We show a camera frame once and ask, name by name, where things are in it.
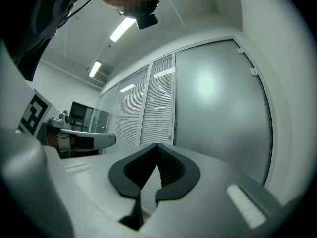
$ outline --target wall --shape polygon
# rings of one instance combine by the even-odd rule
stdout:
[[[181,25],[177,25],[167,31],[159,31],[152,39],[135,47],[135,51],[112,72],[108,83],[100,94],[152,60],[176,49],[212,38],[234,35],[239,32],[221,15],[204,16],[185,22],[185,24],[186,30],[183,30]]]
[[[97,88],[80,82],[42,61],[37,67],[33,82],[27,83],[60,112],[70,111],[73,101],[94,108],[99,97]]]
[[[268,188],[285,203],[305,191],[315,171],[316,45],[289,0],[241,3],[243,33],[254,47],[246,49],[266,77],[279,122],[278,134],[283,136],[277,143],[283,149],[277,151]]]

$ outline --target air vent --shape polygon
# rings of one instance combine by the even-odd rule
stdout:
[[[102,81],[103,83],[106,84],[107,81],[108,81],[108,79],[109,79],[109,76],[106,75],[106,74],[104,74],[104,73],[101,72],[101,71],[97,71],[96,74],[95,74],[95,76],[94,76],[94,78],[96,78],[96,79],[98,79],[98,80],[100,80],[100,81]]]

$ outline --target ceiling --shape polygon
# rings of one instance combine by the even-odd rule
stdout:
[[[77,10],[86,1],[79,0],[72,11]],[[217,0],[159,0],[159,2],[153,13],[158,19],[157,25],[139,30],[134,24],[114,43],[110,40],[110,35],[123,21],[124,16],[120,16],[115,9],[101,0],[93,0],[58,30],[42,58],[103,86],[103,82],[88,77],[96,60],[102,62],[100,71],[110,75],[131,50],[137,49],[157,32],[180,24],[181,20],[219,13]]]

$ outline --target door hinge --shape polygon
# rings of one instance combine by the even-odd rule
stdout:
[[[251,72],[252,76],[257,76],[258,75],[256,69],[254,69],[254,68],[250,69],[250,72]]]
[[[240,54],[244,53],[244,51],[243,51],[242,48],[238,48],[237,51],[238,51]]]

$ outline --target fluorescent light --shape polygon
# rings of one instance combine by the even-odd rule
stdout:
[[[124,93],[124,92],[130,90],[130,89],[133,88],[133,87],[135,87],[134,84],[128,85],[127,87],[121,89],[120,92],[121,92],[121,93]]]
[[[125,18],[123,22],[115,29],[113,34],[111,34],[110,39],[114,42],[117,42],[117,40],[121,37],[122,34],[126,30],[129,29],[130,26],[132,26],[136,22],[135,19],[133,18]]]
[[[162,77],[162,76],[168,75],[170,73],[173,73],[174,71],[175,71],[175,68],[166,69],[166,70],[163,70],[157,74],[154,74],[153,77],[154,78]]]
[[[98,69],[100,68],[100,66],[101,66],[101,62],[96,61],[95,64],[94,64],[94,67],[92,68],[92,70],[91,70],[91,72],[90,72],[90,74],[89,74],[89,76],[90,76],[90,77],[94,77],[95,74],[96,74],[96,72],[97,72]]]
[[[154,109],[166,109],[166,106],[163,106],[163,107],[157,107],[157,108],[154,108]]]

